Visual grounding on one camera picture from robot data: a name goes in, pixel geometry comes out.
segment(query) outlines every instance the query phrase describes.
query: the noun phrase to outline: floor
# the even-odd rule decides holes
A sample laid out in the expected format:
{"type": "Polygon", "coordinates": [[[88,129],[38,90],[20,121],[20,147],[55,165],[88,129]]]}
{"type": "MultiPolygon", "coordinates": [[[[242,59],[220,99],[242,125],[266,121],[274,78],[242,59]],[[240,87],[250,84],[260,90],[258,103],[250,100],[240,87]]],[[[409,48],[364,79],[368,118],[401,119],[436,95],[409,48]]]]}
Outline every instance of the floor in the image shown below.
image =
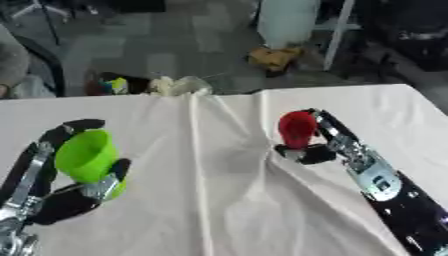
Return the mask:
{"type": "MultiPolygon", "coordinates": [[[[207,80],[217,94],[357,84],[328,73],[302,71],[266,79],[263,72],[249,66],[244,56],[262,43],[256,31],[248,28],[251,2],[167,0],[166,13],[116,14],[106,21],[101,16],[79,13],[78,19],[66,24],[55,16],[61,46],[52,41],[38,11],[21,18],[21,26],[13,29],[61,58],[69,96],[84,95],[89,70],[149,78],[198,76],[207,80]]],[[[446,73],[419,73],[412,65],[405,65],[404,70],[418,81],[416,89],[448,113],[446,73]]]]}

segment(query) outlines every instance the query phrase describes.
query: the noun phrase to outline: chair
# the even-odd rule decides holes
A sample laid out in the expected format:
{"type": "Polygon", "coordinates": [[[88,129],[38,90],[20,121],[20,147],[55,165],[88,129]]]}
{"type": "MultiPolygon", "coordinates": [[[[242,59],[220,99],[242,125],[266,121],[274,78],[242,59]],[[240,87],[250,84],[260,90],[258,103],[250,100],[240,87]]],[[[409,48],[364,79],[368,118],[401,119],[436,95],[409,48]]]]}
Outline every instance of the chair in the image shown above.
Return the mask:
{"type": "Polygon", "coordinates": [[[361,40],[376,41],[422,70],[448,68],[448,3],[444,0],[359,1],[361,40]]]}
{"type": "Polygon", "coordinates": [[[48,24],[49,30],[51,32],[51,35],[53,36],[55,44],[60,45],[60,38],[56,32],[56,28],[54,27],[54,24],[53,24],[53,21],[51,20],[49,12],[53,12],[53,13],[61,15],[63,17],[64,22],[66,22],[69,19],[70,15],[73,18],[76,17],[74,3],[72,0],[65,0],[65,3],[69,6],[69,9],[70,9],[70,15],[69,15],[64,10],[47,5],[44,1],[45,0],[43,0],[43,1],[42,0],[32,0],[30,5],[17,11],[16,13],[9,15],[9,17],[7,17],[7,19],[12,19],[15,21],[18,18],[20,18],[30,12],[33,12],[34,10],[40,9],[40,10],[42,10],[42,13],[44,14],[44,18],[48,24]]]}

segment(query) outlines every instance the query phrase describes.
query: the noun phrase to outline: table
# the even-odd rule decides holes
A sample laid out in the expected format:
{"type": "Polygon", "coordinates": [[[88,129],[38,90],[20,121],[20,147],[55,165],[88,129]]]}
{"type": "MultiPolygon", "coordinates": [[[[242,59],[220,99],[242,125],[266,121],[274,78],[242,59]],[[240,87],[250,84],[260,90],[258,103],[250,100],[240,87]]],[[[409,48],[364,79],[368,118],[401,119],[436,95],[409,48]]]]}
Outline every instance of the table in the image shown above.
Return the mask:
{"type": "Polygon", "coordinates": [[[310,107],[331,111],[448,208],[448,119],[405,85],[0,102],[0,178],[43,131],[102,118],[133,160],[127,191],[35,227],[41,255],[407,255],[338,163],[305,167],[272,152],[279,118],[310,107]]]}

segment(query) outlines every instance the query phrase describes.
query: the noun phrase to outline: yellow object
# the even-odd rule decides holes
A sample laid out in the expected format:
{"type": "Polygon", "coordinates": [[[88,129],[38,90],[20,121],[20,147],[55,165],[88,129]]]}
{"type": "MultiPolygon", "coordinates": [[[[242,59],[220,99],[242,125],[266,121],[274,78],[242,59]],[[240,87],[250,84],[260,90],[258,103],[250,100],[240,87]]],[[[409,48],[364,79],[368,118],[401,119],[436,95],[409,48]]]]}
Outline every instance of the yellow object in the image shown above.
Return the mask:
{"type": "Polygon", "coordinates": [[[273,72],[282,71],[289,63],[295,61],[301,53],[302,49],[300,47],[288,47],[281,50],[259,47],[249,53],[249,63],[273,72]]]}
{"type": "Polygon", "coordinates": [[[122,77],[109,81],[112,85],[112,90],[115,94],[127,94],[128,93],[128,81],[122,77]]]}

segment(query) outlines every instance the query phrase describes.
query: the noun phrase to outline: chair leg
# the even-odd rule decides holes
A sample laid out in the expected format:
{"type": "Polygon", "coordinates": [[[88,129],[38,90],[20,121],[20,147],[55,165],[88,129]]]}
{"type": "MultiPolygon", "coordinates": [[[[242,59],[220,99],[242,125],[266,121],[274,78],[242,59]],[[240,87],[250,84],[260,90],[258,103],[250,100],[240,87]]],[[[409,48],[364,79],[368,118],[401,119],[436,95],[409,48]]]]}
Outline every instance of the chair leg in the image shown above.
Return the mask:
{"type": "Polygon", "coordinates": [[[67,6],[70,10],[70,15],[72,19],[76,19],[76,4],[74,0],[66,0],[67,6]]]}
{"type": "Polygon", "coordinates": [[[6,1],[0,1],[0,19],[4,22],[10,22],[11,18],[6,13],[5,10],[7,10],[6,1]]]}
{"type": "Polygon", "coordinates": [[[48,13],[47,6],[42,1],[38,0],[39,4],[42,6],[42,12],[44,14],[45,20],[47,21],[48,28],[50,29],[51,35],[53,36],[56,45],[61,45],[61,40],[56,32],[53,21],[51,20],[50,14],[48,13]]]}

